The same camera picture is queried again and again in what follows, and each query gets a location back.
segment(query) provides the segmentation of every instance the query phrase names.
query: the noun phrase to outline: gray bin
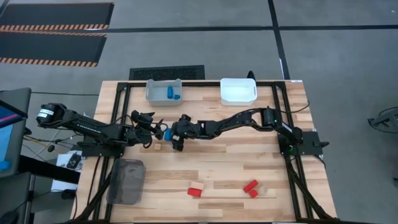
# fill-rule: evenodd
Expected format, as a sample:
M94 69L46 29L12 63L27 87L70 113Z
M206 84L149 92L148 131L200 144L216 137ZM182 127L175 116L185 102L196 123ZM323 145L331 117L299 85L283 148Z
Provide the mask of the gray bin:
M180 95L180 99L168 99L167 88L173 87L174 95ZM148 80L145 89L145 98L152 106L178 106L182 102L182 82L181 79L167 81Z

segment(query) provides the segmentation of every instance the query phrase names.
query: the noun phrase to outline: red block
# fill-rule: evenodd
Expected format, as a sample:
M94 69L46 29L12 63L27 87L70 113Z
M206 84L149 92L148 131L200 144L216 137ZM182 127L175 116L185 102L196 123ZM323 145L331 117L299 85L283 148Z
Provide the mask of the red block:
M245 186L243 188L245 193L248 193L251 189L253 189L255 186L257 186L257 184L259 184L256 180L250 182L250 184L247 184L247 186Z
M259 195L259 194L258 194L257 190L251 190L251 191L249 192L249 195L250 195L251 198L255 198L255 197L257 197L257 195Z
M194 197L200 197L201 195L201 190L199 189L193 189L193 188L188 188L188 194L192 195Z

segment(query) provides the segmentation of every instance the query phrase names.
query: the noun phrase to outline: concrete floor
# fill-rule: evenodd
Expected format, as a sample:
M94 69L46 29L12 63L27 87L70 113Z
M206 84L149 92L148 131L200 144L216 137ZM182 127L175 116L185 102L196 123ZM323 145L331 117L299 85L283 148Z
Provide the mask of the concrete floor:
M275 0L275 8L280 26L398 24L398 2L390 0ZM271 24L266 0L115 0L110 28ZM325 162L338 216L395 223L398 189L392 171L398 160L397 139L371 129L366 119L397 106L398 30L281 34L291 79L304 81L315 126L321 139L331 143L325 148ZM110 34L96 68L0 63L0 89L28 86L34 91L96 94L103 80L127 80L130 68L200 64L205 65L206 79L245 77L248 70L257 78L282 79L273 31ZM32 119L42 103L64 103L93 116L96 100L33 94L27 126L38 138L52 138L55 131L36 128ZM69 135L61 131L57 137ZM33 155L24 148L22 153ZM56 154L41 156L53 159ZM35 222L65 221L71 207L66 203L37 213Z

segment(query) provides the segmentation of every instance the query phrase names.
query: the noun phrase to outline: wooden tabletop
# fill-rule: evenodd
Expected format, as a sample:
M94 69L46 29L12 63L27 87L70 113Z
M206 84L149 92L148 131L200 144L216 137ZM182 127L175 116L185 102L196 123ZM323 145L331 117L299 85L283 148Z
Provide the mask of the wooden tabletop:
M103 82L94 119L109 123L118 82ZM286 81L291 110L307 105L302 82ZM127 113L156 112L155 121L167 124L177 121L181 114L198 119L221 120L248 108L274 108L270 87L257 88L257 100L250 107L223 106L219 87L183 87L182 104L174 107L152 107L145 100L143 87L131 90ZM313 129L310 109L293 114L294 124L303 130ZM154 149L161 144L161 150ZM294 221L292 199L285 162L279 153L277 133L257 132L244 127L207 140L186 140L183 152L174 151L166 141L154 139L152 146L127 147L123 159L144 162L146 176L141 201L135 205L114 205L111 222L272 222ZM78 185L78 212L85 208L96 157L88 158L81 171ZM309 191L331 216L336 216L328 179L323 164L313 156L302 156ZM98 166L94 191L100 178L102 161ZM256 179L268 191L251 199L242 188ZM202 182L205 189L201 198L187 195L190 182ZM300 208L305 217L301 192ZM102 200L100 218L104 217L106 194Z

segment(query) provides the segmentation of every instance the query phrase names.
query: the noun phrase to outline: black wire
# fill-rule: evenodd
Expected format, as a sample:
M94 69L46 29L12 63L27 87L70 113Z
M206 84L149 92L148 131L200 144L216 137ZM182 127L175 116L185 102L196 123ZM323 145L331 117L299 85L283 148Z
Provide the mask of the black wire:
M68 147L68 146L64 146L64 145L62 145L62 144L60 144L60 143L69 144L69 145L72 145L72 146L77 146L77 145L75 145L75 144L73 144L73 143L64 142L64 141L68 140L69 138L66 138L66 139L55 139L55 140L53 140L53 141L49 141L49 140L45 140L45 139L37 139L37 138L34 138L34 137L32 137L32 136L28 136L28 135L25 135L25 137L30 138L30 139L33 139L33 140L36 140L36 141L40 141L40 142L51 142L51 143L57 144L57 145L59 145L59 146L63 146L63 147L65 147L65 148L68 148L68 149L71 149L71 148Z
M93 174L93 179L91 180L91 185L90 185L90 191L88 192L88 198L87 198L87 206L90 202L90 197L91 197L91 192L93 191L93 184L94 184L94 180L95 180L95 175L97 173L97 168L98 168L98 164L100 163L100 157L98 156L97 162L95 164L95 168L94 168L94 174Z
M147 149L147 148L149 148L151 145L152 145L152 142L153 142L153 140L152 140L152 138L150 139L150 142L148 143L148 145L142 145L143 147L144 147L144 149Z
M92 126L96 126L96 127L108 127L108 126L110 126L110 125L113 125L113 124L115 124L116 122L118 122L120 119L122 119L122 118L125 118L125 117L128 117L128 118L130 118L130 120L131 120L131 117L130 117L130 115L123 115L123 116L121 116L120 118L118 118L118 119L116 119L115 121L113 121L112 123L109 123L109 124L104 124L104 125L95 125L95 124L91 124L90 122L87 122L87 121L82 121L82 122L84 122L84 123L87 123L87 124L91 124Z
M137 121L138 121L138 122L141 122L141 123L144 123L144 124L158 124L158 123L156 123L156 122L146 122L146 121L141 121L141 120L139 120L139 119L137 119ZM168 126L167 124L165 124L165 123L162 123L162 124L160 124L160 125L166 126L166 129L169 128L169 126Z
M70 149L70 150L72 150L72 148L71 148L71 147L64 146L63 144L60 144L59 142L58 142L58 143L56 143L56 145L58 145L58 146L62 146L62 147L65 147L65 148L67 148L67 149Z
M48 94L48 95L67 95L67 96L99 96L99 94L78 94L78 93L49 93L33 91L33 94Z
M385 131L385 130L381 130L381 129L375 128L375 127L371 124L371 122L372 122L373 120L374 120L374 119L368 119L368 124L369 124L369 126L372 127L373 129L378 130L378 131L381 131L381 132L384 132L384 133L398 134L398 132L394 132L394 131Z
M44 196L44 195L46 195L46 194L48 194L48 193L51 193L51 192L63 192L63 191L64 191L64 190L50 190L50 191L48 191L48 192L46 192L46 193L43 193L43 194L41 194L41 195L38 195L38 196L34 197L33 199L36 199L36 198L41 197L41 196ZM16 207L16 208L13 209L12 211L17 210L19 207L23 206L23 204L25 204L26 202L29 202L29 199L26 200L26 201L24 201L24 202L22 202L20 205L18 205L18 207Z
M73 218L76 218L76 214L77 214L77 191L75 191L75 214L73 214Z
M325 169L326 169L326 164L325 164L325 161L323 161L323 159L321 159L319 156L317 156L317 155L313 155L313 156L315 156L315 158L317 158L319 161L321 161L322 163L323 163L323 166L325 166Z
M83 136L82 134L77 133L76 131L73 131L77 136Z
M43 157L41 157L41 156L39 156L35 151L33 151L31 148L29 148L29 147L27 147L26 145L24 145L24 144L22 144L23 146L25 146L26 148L28 148L31 152L33 152L33 154L35 154L37 157L39 157L39 158L41 158L44 162L46 162L46 163L49 163L49 162L47 162L45 159L43 159Z
M306 105L306 106L304 106L303 108L301 108L301 109L299 109L299 110L297 110L297 111L289 111L289 112L286 112L286 111L281 111L281 110L277 110L277 109L275 109L276 111L279 111L279 112L281 112L281 113L297 113L297 112L300 112L300 111L302 111L302 110L304 110L305 108L308 108L309 106L310 106L310 101L308 100L307 101L308 102L308 104Z

